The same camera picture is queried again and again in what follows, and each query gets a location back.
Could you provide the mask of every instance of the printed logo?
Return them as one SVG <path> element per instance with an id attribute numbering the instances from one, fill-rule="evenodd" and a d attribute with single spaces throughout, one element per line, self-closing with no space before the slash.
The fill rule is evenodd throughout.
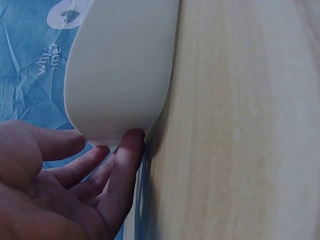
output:
<path id="1" fill-rule="evenodd" d="M 62 48 L 56 43 L 50 44 L 49 48 L 44 48 L 40 59 L 35 63 L 38 65 L 35 75 L 37 77 L 42 77 L 50 69 L 53 72 L 59 69 L 61 52 Z"/>
<path id="2" fill-rule="evenodd" d="M 53 29 L 74 29 L 79 27 L 93 0 L 62 0 L 51 8 L 46 22 Z"/>

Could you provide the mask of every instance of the light wood grain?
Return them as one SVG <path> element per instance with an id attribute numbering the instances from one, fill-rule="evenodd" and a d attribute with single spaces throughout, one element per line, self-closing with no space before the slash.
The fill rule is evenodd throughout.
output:
<path id="1" fill-rule="evenodd" d="M 320 239 L 320 2 L 183 0 L 148 240 Z"/>

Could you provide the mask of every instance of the finger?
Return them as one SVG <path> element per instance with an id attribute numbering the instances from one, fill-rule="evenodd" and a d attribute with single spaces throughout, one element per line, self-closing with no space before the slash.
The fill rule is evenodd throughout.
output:
<path id="1" fill-rule="evenodd" d="M 23 123 L 34 137 L 45 161 L 71 157 L 84 149 L 86 141 L 76 130 L 52 130 Z"/>
<path id="2" fill-rule="evenodd" d="M 12 161 L 2 172 L 21 176 L 25 185 L 41 171 L 43 159 L 70 157 L 84 146 L 84 138 L 74 130 L 49 130 L 17 120 L 0 123 L 1 157 Z"/>
<path id="3" fill-rule="evenodd" d="M 72 191 L 81 202 L 87 203 L 105 190 L 116 159 L 115 156 L 116 151 L 112 153 L 108 160 L 102 164 L 86 181 L 80 182 L 79 184 L 70 188 L 70 191 Z"/>
<path id="4" fill-rule="evenodd" d="M 110 161 L 110 164 L 112 164 L 112 166 L 113 166 L 114 163 L 115 163 L 116 153 L 117 153 L 117 151 L 118 151 L 118 148 L 119 148 L 119 147 L 116 148 L 116 150 L 112 153 L 112 155 L 111 155 L 111 156 L 109 157 L 109 159 L 108 159 L 108 161 Z M 110 175 L 108 176 L 108 180 L 107 180 L 106 184 L 104 185 L 102 191 L 101 191 L 99 194 L 95 195 L 95 197 L 94 197 L 93 199 L 91 199 L 91 200 L 88 201 L 87 204 L 88 204 L 89 206 L 91 206 L 91 207 L 93 207 L 93 208 L 96 208 L 97 205 L 98 205 L 98 203 L 100 203 L 102 197 L 104 197 L 104 196 L 107 194 L 107 192 L 108 192 L 108 186 L 109 186 L 109 180 L 110 180 Z"/>
<path id="5" fill-rule="evenodd" d="M 110 150 L 106 146 L 95 147 L 64 167 L 51 168 L 49 171 L 64 188 L 69 189 L 95 170 L 109 152 Z"/>
<path id="6" fill-rule="evenodd" d="M 96 207 L 111 231 L 111 238 L 116 236 L 132 207 L 136 174 L 145 146 L 144 137 L 144 132 L 138 129 L 124 135 L 115 155 L 108 192 Z"/>

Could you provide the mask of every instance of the skin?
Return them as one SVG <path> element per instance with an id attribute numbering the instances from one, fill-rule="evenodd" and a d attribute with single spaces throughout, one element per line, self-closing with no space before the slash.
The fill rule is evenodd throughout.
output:
<path id="1" fill-rule="evenodd" d="M 74 130 L 0 123 L 1 239 L 114 239 L 132 207 L 144 137 L 139 129 L 128 131 L 103 164 L 110 150 L 95 147 L 64 167 L 44 170 L 43 161 L 73 156 L 85 140 Z"/>

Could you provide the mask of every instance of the blue plastic bag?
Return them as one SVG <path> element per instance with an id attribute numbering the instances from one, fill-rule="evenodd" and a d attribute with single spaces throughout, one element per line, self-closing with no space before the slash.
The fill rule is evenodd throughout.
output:
<path id="1" fill-rule="evenodd" d="M 92 0 L 0 1 L 0 121 L 73 129 L 64 108 L 68 55 Z M 74 157 L 45 162 L 60 167 Z M 122 231 L 117 239 L 122 239 Z"/>

